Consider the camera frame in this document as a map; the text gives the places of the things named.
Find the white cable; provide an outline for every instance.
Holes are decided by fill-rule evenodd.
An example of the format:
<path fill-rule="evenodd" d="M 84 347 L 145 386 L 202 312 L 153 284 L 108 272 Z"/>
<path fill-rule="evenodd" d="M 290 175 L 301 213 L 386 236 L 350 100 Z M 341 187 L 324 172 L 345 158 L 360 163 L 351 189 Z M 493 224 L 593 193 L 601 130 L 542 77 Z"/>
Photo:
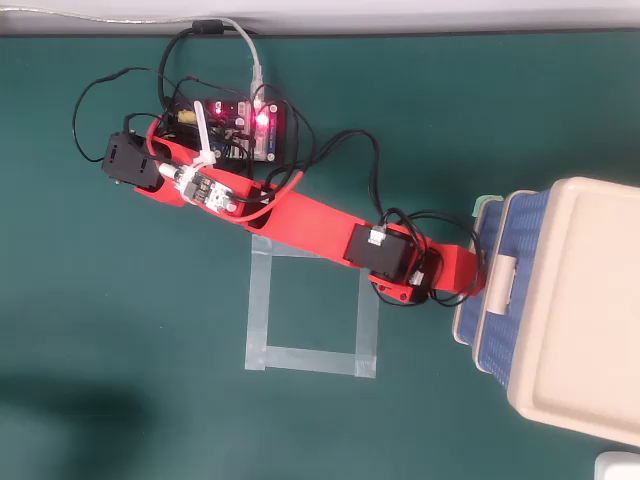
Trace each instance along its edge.
<path fill-rule="evenodd" d="M 20 6 L 14 6 L 14 5 L 0 6 L 0 13 L 5 13 L 5 12 L 41 13 L 44 15 L 53 15 L 55 17 L 67 17 L 67 18 L 76 18 L 78 20 L 87 20 L 89 22 L 115 23 L 115 24 L 125 24 L 125 25 L 169 25 L 172 23 L 189 23 L 194 20 L 206 20 L 211 18 L 205 15 L 200 15 L 200 16 L 194 16 L 194 17 L 134 20 L 134 19 L 126 19 L 126 18 L 93 17 L 91 15 L 82 15 L 81 13 L 72 13 L 72 12 L 61 12 L 58 10 L 50 10 L 48 8 L 20 7 Z"/>
<path fill-rule="evenodd" d="M 220 20 L 233 27 L 240 36 L 247 42 L 249 50 L 251 50 L 251 56 L 253 57 L 253 79 L 251 81 L 251 94 L 255 94 L 257 88 L 262 85 L 262 66 L 260 65 L 260 59 L 258 58 L 258 51 L 256 46 L 251 40 L 251 37 L 244 31 L 244 29 L 230 18 L 226 17 L 211 17 L 208 15 L 198 15 L 193 17 L 177 17 L 177 18 L 159 18 L 159 19 L 127 19 L 127 18 L 104 18 L 93 17 L 91 15 L 83 15 L 80 13 L 61 12 L 58 10 L 50 10 L 48 8 L 36 8 L 36 7 L 22 7 L 14 5 L 2 5 L 0 6 L 0 13 L 7 12 L 22 12 L 22 13 L 40 13 L 43 15 L 53 15 L 56 17 L 75 18 L 78 20 L 86 20 L 89 22 L 98 23 L 111 23 L 111 24 L 123 24 L 123 25 L 169 25 L 172 23 L 189 23 L 194 20 Z M 260 97 L 260 101 L 264 95 L 262 91 L 256 96 Z"/>

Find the white wall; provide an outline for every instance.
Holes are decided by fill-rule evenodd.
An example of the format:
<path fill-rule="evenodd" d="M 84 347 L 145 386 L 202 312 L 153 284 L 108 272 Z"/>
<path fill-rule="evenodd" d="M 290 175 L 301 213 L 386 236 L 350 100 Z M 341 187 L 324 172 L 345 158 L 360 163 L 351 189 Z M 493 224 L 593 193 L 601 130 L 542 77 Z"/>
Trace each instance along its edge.
<path fill-rule="evenodd" d="M 92 0 L 23 2 L 30 7 L 114 18 L 230 16 L 261 33 L 640 27 L 640 0 L 103 0 L 102 5 Z M 152 33 L 178 28 L 134 26 L 127 30 Z M 122 31 L 122 27 L 31 14 L 0 14 L 0 34 L 116 31 Z"/>

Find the clear tape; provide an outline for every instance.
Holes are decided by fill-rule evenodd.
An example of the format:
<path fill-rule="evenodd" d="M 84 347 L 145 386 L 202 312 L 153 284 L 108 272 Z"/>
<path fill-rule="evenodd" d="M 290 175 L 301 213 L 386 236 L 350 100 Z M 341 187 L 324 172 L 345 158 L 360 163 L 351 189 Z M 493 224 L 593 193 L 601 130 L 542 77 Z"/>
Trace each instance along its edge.
<path fill-rule="evenodd" d="M 355 353 L 325 352 L 267 345 L 273 257 L 320 258 L 311 253 L 253 235 L 247 315 L 245 369 L 285 368 L 375 378 L 379 301 L 366 271 L 360 272 Z"/>

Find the red 3d-printed arm link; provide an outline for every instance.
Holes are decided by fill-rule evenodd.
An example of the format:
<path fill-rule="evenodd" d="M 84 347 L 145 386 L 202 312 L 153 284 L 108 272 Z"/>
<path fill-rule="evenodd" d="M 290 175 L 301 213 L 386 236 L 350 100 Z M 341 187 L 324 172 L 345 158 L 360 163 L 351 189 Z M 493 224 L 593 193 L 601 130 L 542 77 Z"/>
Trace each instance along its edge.
<path fill-rule="evenodd" d="M 198 156 L 197 152 L 176 143 L 158 137 L 153 138 L 153 141 L 166 145 L 171 151 L 172 160 L 176 163 L 191 165 L 193 159 Z M 153 154 L 151 142 L 148 146 Z M 259 182 L 216 168 L 202 168 L 200 172 L 231 188 L 238 196 L 247 196 L 252 188 L 262 186 Z M 269 204 L 270 216 L 260 228 L 254 228 L 249 223 L 254 217 L 260 217 L 266 211 L 258 212 L 257 215 L 245 215 L 243 212 L 247 205 L 240 204 L 233 213 L 218 213 L 205 206 L 199 206 L 213 215 L 243 225 L 250 232 L 348 267 L 362 268 L 362 266 L 346 260 L 345 254 L 356 225 L 371 227 L 372 224 L 293 191 L 293 187 L 301 177 L 302 173 L 300 172 L 271 201 Z M 180 192 L 174 187 L 173 182 L 166 181 L 158 191 L 153 193 L 139 188 L 136 190 L 162 203 L 175 206 L 183 206 L 186 203 Z M 389 224 L 388 228 L 409 234 L 408 230 L 400 225 Z M 459 293 L 473 285 L 477 270 L 475 253 L 458 245 L 442 245 L 432 242 L 430 239 L 425 239 L 424 243 L 423 248 L 435 249 L 442 256 L 443 267 L 436 276 L 436 290 Z M 410 301 L 414 287 L 408 283 L 408 279 L 402 283 L 391 283 L 375 275 L 370 275 L 369 278 L 376 284 L 376 288 L 385 295 L 403 303 Z M 473 290 L 466 293 L 476 295 L 483 287 L 484 272 L 475 282 Z"/>

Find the robotic arm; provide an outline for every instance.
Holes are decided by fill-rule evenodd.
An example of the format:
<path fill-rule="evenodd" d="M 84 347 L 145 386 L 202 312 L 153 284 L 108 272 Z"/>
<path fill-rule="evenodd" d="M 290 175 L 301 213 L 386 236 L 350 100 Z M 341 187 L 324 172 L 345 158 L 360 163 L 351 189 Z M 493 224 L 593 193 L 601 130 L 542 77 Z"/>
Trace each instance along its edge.
<path fill-rule="evenodd" d="M 179 207 L 191 203 L 252 233 L 369 269 L 373 287 L 402 304 L 421 303 L 433 289 L 474 296 L 484 287 L 485 272 L 479 271 L 475 253 L 425 237 L 416 242 L 404 226 L 374 225 L 301 195 L 293 187 L 302 172 L 270 201 L 242 203 L 234 198 L 259 197 L 267 186 L 203 163 L 202 152 L 159 137 L 148 137 L 153 156 L 144 157 L 140 148 L 131 149 L 132 137 L 111 137 L 102 169 L 153 200 Z M 166 162 L 158 161 L 154 144 L 164 145 Z"/>

